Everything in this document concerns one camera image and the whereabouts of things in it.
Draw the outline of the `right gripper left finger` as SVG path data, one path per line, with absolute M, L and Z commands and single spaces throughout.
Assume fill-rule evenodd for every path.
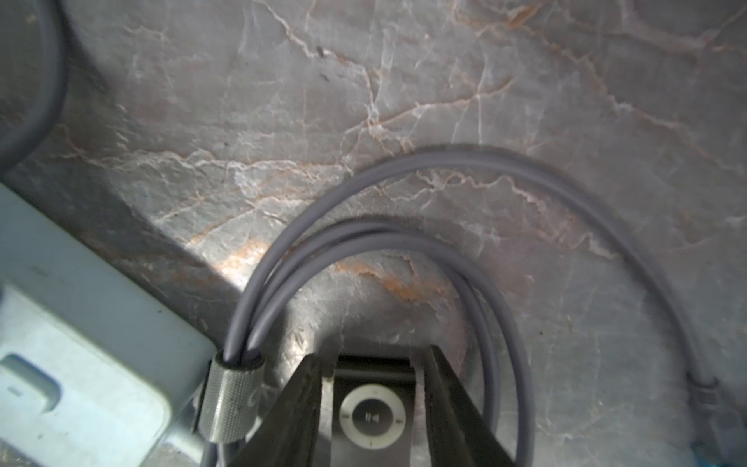
M 233 466 L 313 465 L 322 399 L 319 359 L 305 356 Z

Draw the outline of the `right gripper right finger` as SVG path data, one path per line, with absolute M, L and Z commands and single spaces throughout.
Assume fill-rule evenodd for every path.
M 437 346 L 429 346 L 423 358 L 432 465 L 515 467 L 515 461 L 488 429 L 445 354 Z

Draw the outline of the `black mp3 player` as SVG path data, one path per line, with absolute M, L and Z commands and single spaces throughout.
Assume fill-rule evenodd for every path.
M 416 371 L 408 359 L 342 355 L 334 367 L 332 466 L 409 466 Z

